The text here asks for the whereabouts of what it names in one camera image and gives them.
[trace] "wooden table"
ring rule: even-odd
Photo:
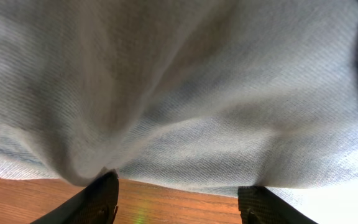
[[[29,223],[78,193],[61,180],[0,179],[0,223]],[[116,223],[241,223],[236,198],[120,180]]]

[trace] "gray fabric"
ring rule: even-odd
[[[0,177],[107,169],[330,223],[301,202],[358,185],[358,1],[0,1]]]

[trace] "gray cloth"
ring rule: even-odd
[[[0,1],[0,177],[109,169],[358,218],[358,1]]]

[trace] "wooden surface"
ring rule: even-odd
[[[29,223],[82,188],[61,180],[0,179],[0,223]],[[241,223],[237,199],[120,180],[116,223]]]

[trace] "garment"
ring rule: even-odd
[[[109,169],[332,221],[301,201],[358,188],[358,1],[0,1],[0,177]]]

